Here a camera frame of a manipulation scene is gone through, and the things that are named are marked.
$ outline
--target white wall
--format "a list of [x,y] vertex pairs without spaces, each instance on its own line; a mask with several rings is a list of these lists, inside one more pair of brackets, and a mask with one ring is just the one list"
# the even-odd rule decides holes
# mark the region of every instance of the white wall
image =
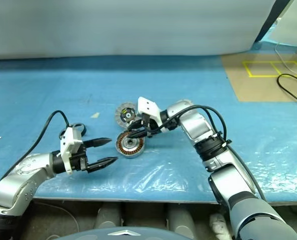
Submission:
[[0,0],[0,58],[248,50],[275,0]]

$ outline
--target black wire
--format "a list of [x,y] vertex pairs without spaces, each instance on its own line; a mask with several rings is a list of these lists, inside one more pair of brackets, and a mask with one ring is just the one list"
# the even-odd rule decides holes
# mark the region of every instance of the black wire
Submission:
[[42,137],[43,137],[45,131],[47,130],[47,128],[48,128],[48,126],[49,126],[49,124],[50,124],[52,118],[53,118],[54,115],[57,114],[57,113],[60,113],[60,114],[63,116],[64,121],[65,121],[65,124],[66,124],[66,127],[69,127],[69,126],[70,126],[69,121],[68,121],[68,118],[67,118],[67,116],[65,116],[64,112],[62,112],[61,110],[56,110],[56,111],[52,112],[52,113],[50,114],[50,116],[48,117],[47,121],[45,122],[45,125],[44,125],[42,131],[40,132],[38,138],[37,138],[36,141],[34,142],[34,144],[29,148],[29,150],[28,150],[28,151],[27,151],[27,152],[26,152],[26,153],[25,153],[19,160],[16,161],[16,163],[14,163],[14,164],[7,170],[7,172],[2,176],[1,179],[5,178],[5,177],[6,177],[6,176],[13,170],[13,168],[14,168],[16,165],[18,165],[18,164],[19,164],[19,163],[20,163],[20,162],[21,162],[27,155],[29,155],[29,153],[32,152],[32,150],[39,144],[39,142],[41,141],[41,139],[42,139]]
[[178,119],[183,114],[185,114],[186,112],[188,112],[190,110],[193,110],[193,109],[203,109],[206,112],[214,131],[217,133],[218,130],[217,130],[217,128],[215,126],[215,123],[213,121],[213,118],[212,118],[212,116],[211,116],[211,114],[210,114],[210,112],[208,110],[211,110],[213,113],[215,113],[217,115],[217,117],[219,118],[220,122],[222,123],[222,126],[223,126],[223,138],[224,138],[224,140],[227,139],[227,126],[226,126],[225,121],[224,121],[223,117],[221,116],[221,114],[218,111],[216,111],[214,108],[212,108],[210,106],[203,106],[203,105],[188,106],[188,107],[184,108],[183,110],[179,111],[178,113],[174,114],[173,116],[171,116],[161,126],[159,126],[157,128],[154,128],[154,129],[145,128],[145,130],[148,131],[149,133],[155,133],[155,132],[161,130],[162,128],[164,128],[172,120],[176,119],[176,121],[178,121]]
[[297,79],[297,77],[294,76],[294,75],[292,75],[292,74],[283,73],[283,74],[279,75],[279,76],[277,77],[277,79],[276,79],[276,82],[277,82],[278,86],[279,86],[281,89],[283,89],[285,92],[287,92],[289,95],[291,95],[293,98],[295,98],[295,99],[297,100],[297,96],[295,96],[293,93],[291,93],[289,90],[287,90],[285,87],[283,87],[283,86],[281,85],[281,83],[280,83],[280,77],[282,77],[282,76],[290,76],[290,77],[295,78],[295,79]]
[[243,159],[240,157],[240,155],[230,146],[227,145],[228,149],[231,150],[231,152],[235,155],[235,157],[238,159],[238,161],[243,165],[243,167],[245,168],[246,172],[248,173],[248,175],[250,176],[250,178],[252,179],[258,194],[260,195],[261,199],[263,199],[265,202],[267,202],[267,199],[264,196],[264,193],[258,183],[258,181],[255,179],[254,175],[252,174],[251,170],[249,169],[249,167],[245,164],[245,162],[243,161]]

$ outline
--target cardboard sheet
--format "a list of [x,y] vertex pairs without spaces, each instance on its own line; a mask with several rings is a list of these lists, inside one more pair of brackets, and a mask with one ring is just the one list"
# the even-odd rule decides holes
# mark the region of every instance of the cardboard sheet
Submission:
[[[223,55],[222,63],[232,88],[241,102],[292,102],[294,98],[277,85],[280,74],[292,74],[276,54],[239,53]],[[283,54],[283,60],[297,72],[297,55]],[[281,77],[281,84],[297,96],[297,80]]]

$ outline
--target floor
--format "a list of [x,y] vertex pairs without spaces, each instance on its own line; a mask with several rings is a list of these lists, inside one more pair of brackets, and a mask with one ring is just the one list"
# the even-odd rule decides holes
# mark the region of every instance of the floor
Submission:
[[[51,235],[66,236],[77,232],[76,224],[66,212],[38,202],[68,210],[76,218],[80,231],[95,228],[98,210],[103,204],[90,201],[36,200],[25,212],[14,240],[46,240]],[[164,203],[123,202],[121,208],[123,226],[167,229]],[[194,220],[197,239],[216,240],[209,227],[209,216],[220,212],[228,219],[224,210],[217,204],[189,204],[187,209]],[[297,232],[297,206],[277,206],[275,210]]]

